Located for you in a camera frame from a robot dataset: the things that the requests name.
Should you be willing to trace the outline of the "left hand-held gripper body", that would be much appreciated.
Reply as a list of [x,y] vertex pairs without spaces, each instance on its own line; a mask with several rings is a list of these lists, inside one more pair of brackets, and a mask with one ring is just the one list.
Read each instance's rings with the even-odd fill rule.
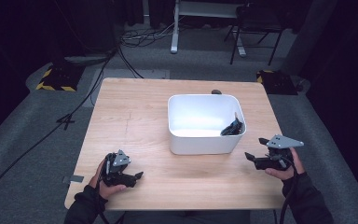
[[107,154],[101,170],[104,184],[108,187],[120,185],[118,180],[125,175],[123,171],[130,163],[130,158],[121,149],[117,153]]

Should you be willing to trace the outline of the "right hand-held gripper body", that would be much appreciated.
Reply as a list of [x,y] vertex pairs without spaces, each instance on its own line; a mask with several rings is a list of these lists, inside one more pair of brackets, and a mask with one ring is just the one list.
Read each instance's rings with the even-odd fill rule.
[[304,143],[280,134],[275,134],[269,139],[266,147],[268,154],[266,158],[257,158],[258,163],[255,164],[257,170],[266,170],[272,168],[279,171],[286,171],[293,163],[291,147],[303,147]]

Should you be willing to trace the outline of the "dark wrapper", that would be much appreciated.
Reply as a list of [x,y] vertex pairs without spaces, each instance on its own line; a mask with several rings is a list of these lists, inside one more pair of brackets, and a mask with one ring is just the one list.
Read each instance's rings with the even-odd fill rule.
[[244,131],[245,123],[240,120],[238,113],[234,113],[234,120],[221,131],[221,136],[239,135]]

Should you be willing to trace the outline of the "white plastic bin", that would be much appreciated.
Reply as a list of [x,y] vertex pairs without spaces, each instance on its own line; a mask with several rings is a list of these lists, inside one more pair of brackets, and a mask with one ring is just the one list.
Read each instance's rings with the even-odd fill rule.
[[[245,123],[239,135],[221,136],[237,112]],[[246,133],[240,102],[227,94],[177,94],[168,101],[170,150],[177,155],[230,153]]]

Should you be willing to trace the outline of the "person's left hand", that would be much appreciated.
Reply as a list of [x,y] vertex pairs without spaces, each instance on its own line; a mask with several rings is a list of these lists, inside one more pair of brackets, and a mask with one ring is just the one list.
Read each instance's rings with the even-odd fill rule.
[[95,189],[97,189],[97,191],[99,192],[99,195],[108,200],[109,197],[115,193],[118,193],[122,190],[125,190],[127,187],[125,185],[116,185],[116,186],[111,186],[111,187],[107,187],[103,181],[99,180],[99,176],[100,176],[100,172],[103,168],[104,165],[104,161],[101,161],[95,175],[91,178],[91,180],[89,181],[89,185]]

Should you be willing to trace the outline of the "person's right hand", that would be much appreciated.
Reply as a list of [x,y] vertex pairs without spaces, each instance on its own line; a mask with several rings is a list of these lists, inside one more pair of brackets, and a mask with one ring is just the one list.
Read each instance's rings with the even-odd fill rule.
[[294,164],[292,166],[290,166],[286,171],[279,171],[272,168],[267,168],[265,170],[265,173],[267,175],[274,176],[280,180],[290,179],[295,175],[295,173],[298,173],[299,175],[303,174],[305,172],[305,168],[299,156],[297,155],[296,150],[293,147],[291,147],[290,150],[294,160]]

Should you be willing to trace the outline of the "grey tape piece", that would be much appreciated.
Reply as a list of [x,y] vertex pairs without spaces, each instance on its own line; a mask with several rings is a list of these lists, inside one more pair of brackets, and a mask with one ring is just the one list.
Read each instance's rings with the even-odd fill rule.
[[84,177],[81,175],[68,175],[62,178],[62,183],[71,184],[72,182],[81,183]]

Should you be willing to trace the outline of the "yellow-black striped stand base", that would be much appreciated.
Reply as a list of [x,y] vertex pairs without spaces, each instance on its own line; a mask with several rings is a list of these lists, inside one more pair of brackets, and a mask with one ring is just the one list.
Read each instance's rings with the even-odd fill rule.
[[280,71],[260,70],[256,81],[261,83],[267,94],[297,95],[292,79]]
[[77,85],[84,70],[84,66],[61,68],[51,65],[40,79],[36,89],[46,91],[77,91]]

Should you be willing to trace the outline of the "black tape cross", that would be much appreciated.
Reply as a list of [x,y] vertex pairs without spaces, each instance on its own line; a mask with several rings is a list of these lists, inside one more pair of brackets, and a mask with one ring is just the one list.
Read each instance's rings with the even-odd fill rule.
[[61,124],[65,131],[68,129],[70,124],[75,123],[75,121],[73,120],[73,115],[72,114],[66,114],[65,116],[57,119],[56,122]]

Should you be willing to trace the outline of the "grey pillar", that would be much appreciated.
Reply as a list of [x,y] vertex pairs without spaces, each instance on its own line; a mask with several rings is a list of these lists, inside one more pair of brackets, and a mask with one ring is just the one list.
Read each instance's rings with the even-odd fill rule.
[[298,76],[316,46],[325,25],[331,17],[337,0],[313,0],[309,13],[290,48],[281,71],[289,76]]

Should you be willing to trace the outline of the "black chair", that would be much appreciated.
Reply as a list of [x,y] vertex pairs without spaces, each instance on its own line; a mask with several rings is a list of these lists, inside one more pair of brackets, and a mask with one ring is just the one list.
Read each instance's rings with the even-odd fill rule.
[[225,40],[229,35],[233,35],[234,46],[231,53],[230,64],[233,64],[235,52],[240,43],[241,34],[262,35],[259,39],[260,44],[269,34],[277,34],[274,45],[271,47],[272,52],[268,59],[268,65],[271,65],[275,56],[277,47],[285,30],[283,19],[272,7],[255,6],[250,2],[239,6],[235,10],[236,21],[231,25]]

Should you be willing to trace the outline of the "white desk frame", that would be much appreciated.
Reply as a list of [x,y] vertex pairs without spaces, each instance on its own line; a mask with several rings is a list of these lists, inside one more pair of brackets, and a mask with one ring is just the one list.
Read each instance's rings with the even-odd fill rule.
[[211,2],[190,2],[187,0],[175,0],[173,12],[173,31],[171,53],[178,52],[179,41],[179,19],[181,16],[198,16],[235,19],[236,8],[240,4],[211,3]]

